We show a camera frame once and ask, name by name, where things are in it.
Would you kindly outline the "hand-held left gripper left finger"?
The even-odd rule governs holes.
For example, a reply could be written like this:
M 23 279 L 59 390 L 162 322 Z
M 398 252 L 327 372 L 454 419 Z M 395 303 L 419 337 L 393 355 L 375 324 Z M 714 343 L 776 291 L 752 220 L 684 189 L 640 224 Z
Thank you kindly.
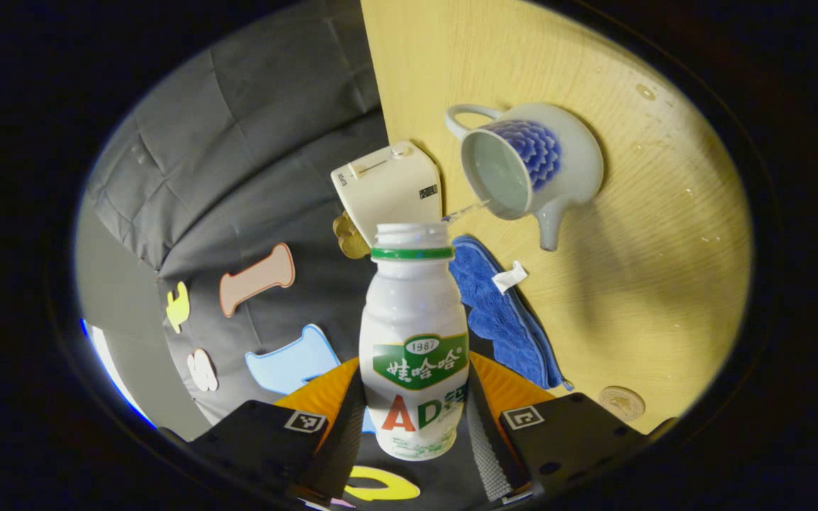
M 248 400 L 187 442 L 162 438 L 215 482 L 271 507 L 328 507 L 343 495 L 361 443 L 359 360 L 341 363 L 276 403 Z

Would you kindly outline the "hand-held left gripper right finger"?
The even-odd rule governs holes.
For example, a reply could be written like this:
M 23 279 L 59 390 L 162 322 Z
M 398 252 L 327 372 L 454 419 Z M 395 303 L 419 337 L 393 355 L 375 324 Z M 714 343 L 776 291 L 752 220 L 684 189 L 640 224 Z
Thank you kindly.
M 582 392 L 555 397 L 479 353 L 469 356 L 465 423 L 488 500 L 536 505 L 628 463 L 673 428 L 648 434 Z

